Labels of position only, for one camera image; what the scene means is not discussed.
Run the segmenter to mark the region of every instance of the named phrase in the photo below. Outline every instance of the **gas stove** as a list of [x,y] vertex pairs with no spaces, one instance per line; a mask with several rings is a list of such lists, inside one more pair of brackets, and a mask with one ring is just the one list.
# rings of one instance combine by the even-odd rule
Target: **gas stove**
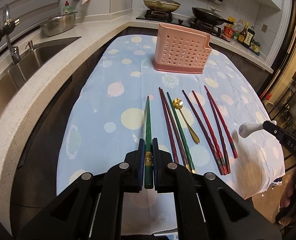
[[216,36],[218,38],[221,38],[221,28],[218,26],[210,25],[208,23],[202,22],[195,18],[194,21],[187,21],[182,20],[179,18],[174,18],[172,13],[167,12],[160,12],[160,11],[154,11],[154,10],[147,10],[145,15],[141,15],[137,17],[138,20],[149,20],[149,21],[157,21],[157,22],[165,22],[165,23],[171,23],[175,25],[181,25],[188,28],[192,28],[198,31],[202,31],[205,33],[209,33],[213,36]]

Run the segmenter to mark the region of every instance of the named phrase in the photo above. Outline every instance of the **blue tablecloth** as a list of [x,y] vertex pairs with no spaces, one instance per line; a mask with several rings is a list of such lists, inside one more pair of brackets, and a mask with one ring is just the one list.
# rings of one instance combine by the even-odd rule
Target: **blue tablecloth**
[[[200,138],[200,144],[196,145],[178,114],[198,174],[214,172],[243,198],[267,190],[274,179],[284,175],[284,158],[280,144],[269,133],[258,131],[246,139],[237,134],[243,122],[269,120],[251,85],[216,50],[209,56],[203,74],[158,72],[152,65],[156,40],[157,37],[145,35],[119,37],[102,56],[70,114],[59,155],[57,193],[83,172],[104,173],[122,162],[127,152],[138,148],[139,139],[145,137],[147,95],[150,95],[152,137],[158,138],[160,149],[171,152],[158,87],[184,102],[182,111]],[[215,98],[239,155],[234,159],[224,133],[232,171],[226,176],[219,174],[196,117],[181,92],[184,89],[189,94],[203,120],[191,93],[197,92],[219,142],[204,85]],[[176,226],[173,194],[157,196],[155,190],[125,194],[123,234],[150,234]]]

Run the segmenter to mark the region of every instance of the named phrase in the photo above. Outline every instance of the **gold spoon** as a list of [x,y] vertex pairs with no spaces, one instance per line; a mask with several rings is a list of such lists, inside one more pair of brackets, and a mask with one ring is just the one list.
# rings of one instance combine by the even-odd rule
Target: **gold spoon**
[[196,144],[200,143],[200,140],[199,140],[197,134],[194,132],[194,130],[193,130],[193,129],[191,128],[191,126],[188,124],[186,118],[184,117],[184,114],[183,114],[182,111],[181,111],[181,108],[183,107],[184,102],[182,102],[179,98],[175,98],[174,101],[172,101],[172,104],[174,105],[174,107],[175,107],[176,109],[179,109],[179,111],[180,111],[180,113],[181,113],[181,116],[183,117],[183,119],[184,119],[184,121],[185,121],[185,123],[186,123],[186,125],[187,125],[187,127],[188,127],[188,130],[189,130],[189,132],[190,132],[190,135],[191,135],[193,141],[194,141]]

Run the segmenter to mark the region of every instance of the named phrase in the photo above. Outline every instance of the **kitchen sink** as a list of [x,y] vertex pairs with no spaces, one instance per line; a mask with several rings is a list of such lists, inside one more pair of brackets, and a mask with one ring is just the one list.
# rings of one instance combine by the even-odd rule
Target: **kitchen sink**
[[34,50],[21,54],[21,61],[11,63],[0,74],[0,116],[9,101],[30,77],[54,55],[80,37],[47,41],[34,45]]

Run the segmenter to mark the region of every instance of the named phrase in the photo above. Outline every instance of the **stove burner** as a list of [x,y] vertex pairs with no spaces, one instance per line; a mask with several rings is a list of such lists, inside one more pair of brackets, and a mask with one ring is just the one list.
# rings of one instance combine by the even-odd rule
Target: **stove burner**
[[145,14],[146,19],[162,20],[166,22],[172,22],[172,13],[171,12],[161,12],[154,10],[147,10]]
[[190,22],[190,27],[205,33],[209,33],[216,37],[220,37],[221,35],[221,28],[218,26],[214,26],[203,21],[198,20],[195,18],[193,22]]

